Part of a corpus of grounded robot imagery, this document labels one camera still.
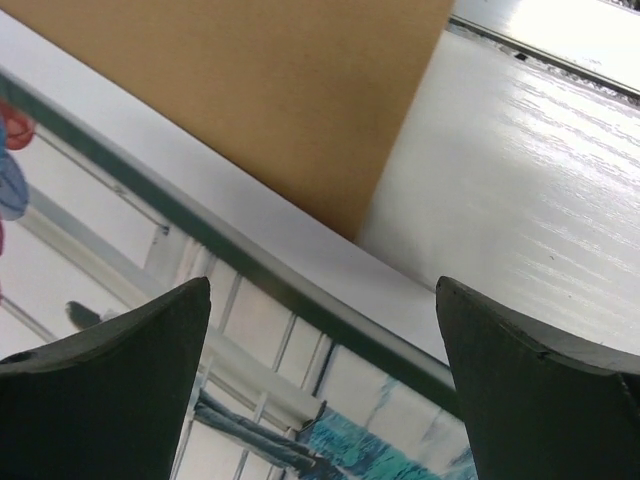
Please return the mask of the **brown cardboard backing board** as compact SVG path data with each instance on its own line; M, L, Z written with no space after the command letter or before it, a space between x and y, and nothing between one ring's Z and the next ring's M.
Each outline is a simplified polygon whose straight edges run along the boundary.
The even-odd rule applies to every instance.
M5 1L2 9L354 239L449 1Z

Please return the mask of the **printed photo with balloons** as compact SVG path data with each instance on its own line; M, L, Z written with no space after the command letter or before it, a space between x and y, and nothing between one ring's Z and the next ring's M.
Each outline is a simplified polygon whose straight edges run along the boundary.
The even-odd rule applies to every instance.
M472 479L462 423L338 346L42 123L10 153L3 201L1 351L76 332L73 310L106 320L197 276L211 313L197 393L314 448L343 479Z

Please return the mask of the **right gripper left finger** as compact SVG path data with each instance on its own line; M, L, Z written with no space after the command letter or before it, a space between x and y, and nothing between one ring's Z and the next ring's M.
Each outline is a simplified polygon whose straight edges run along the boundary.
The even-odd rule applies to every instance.
M198 369L210 283L1 361L4 479L167 479Z

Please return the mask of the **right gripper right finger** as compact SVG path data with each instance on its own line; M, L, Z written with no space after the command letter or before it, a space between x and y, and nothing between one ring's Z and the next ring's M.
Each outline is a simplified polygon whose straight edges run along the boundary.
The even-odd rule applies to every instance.
M436 311L479 478L638 478L638 356L450 277Z

